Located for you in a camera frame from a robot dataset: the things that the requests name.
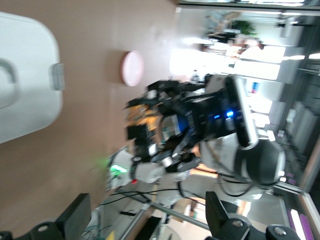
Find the pink round object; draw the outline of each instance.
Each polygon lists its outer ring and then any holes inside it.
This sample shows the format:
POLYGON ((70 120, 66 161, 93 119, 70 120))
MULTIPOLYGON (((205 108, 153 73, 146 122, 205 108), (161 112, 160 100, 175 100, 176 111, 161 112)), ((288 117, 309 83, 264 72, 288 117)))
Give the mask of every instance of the pink round object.
POLYGON ((140 83, 144 74, 144 59, 139 51, 125 54, 121 63, 121 77, 123 82, 133 87, 140 83))

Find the bolt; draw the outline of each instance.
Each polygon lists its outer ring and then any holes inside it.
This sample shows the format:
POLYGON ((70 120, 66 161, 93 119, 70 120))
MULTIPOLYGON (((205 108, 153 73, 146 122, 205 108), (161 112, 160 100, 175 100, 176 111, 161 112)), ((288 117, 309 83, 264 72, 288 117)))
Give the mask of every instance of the bolt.
POLYGON ((278 234, 279 236, 287 235, 286 231, 283 230, 282 228, 278 227, 278 226, 276 226, 276 227, 274 228, 274 232, 275 232, 276 234, 278 234))
POLYGON ((242 221, 240 221, 240 220, 235 220, 235 221, 232 222, 232 225, 240 228, 240 227, 242 227, 244 224, 243 224, 242 221))

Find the blue led indicator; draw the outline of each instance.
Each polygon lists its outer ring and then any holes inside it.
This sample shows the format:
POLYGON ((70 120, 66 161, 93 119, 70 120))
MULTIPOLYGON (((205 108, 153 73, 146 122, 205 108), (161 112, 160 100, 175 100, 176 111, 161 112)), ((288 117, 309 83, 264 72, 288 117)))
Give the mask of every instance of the blue led indicator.
POLYGON ((232 117, 233 115, 234 115, 234 112, 233 112, 233 111, 228 111, 228 112, 226 113, 226 116, 227 116, 228 118, 232 117))

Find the robotic hand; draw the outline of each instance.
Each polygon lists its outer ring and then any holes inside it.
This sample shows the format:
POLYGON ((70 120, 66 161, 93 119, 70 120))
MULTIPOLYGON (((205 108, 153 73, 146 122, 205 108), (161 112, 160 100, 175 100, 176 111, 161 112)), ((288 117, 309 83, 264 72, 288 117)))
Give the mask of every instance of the robotic hand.
POLYGON ((165 206, 183 197, 205 198, 206 191, 236 203, 239 197, 257 199, 279 180, 284 151, 275 142, 258 139, 240 77, 218 76, 207 84, 157 81, 147 90, 128 102, 127 138, 134 140, 134 154, 123 150, 112 156, 113 188, 132 180, 158 180, 159 190, 178 189, 157 194, 156 201, 165 206), (199 89, 205 92, 194 93, 199 89), (153 139, 156 130, 161 144, 153 139), (193 152, 195 145, 200 158, 193 152), (215 169, 218 178, 189 175, 200 162, 215 169))

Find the green light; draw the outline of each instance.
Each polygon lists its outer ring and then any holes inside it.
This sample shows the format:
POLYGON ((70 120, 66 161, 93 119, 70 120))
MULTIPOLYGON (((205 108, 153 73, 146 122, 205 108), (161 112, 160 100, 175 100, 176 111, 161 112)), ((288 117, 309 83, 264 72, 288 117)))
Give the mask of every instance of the green light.
POLYGON ((111 172, 121 172, 121 173, 126 173, 127 170, 121 166, 118 166, 118 165, 113 165, 111 168, 110 168, 110 171, 111 172))

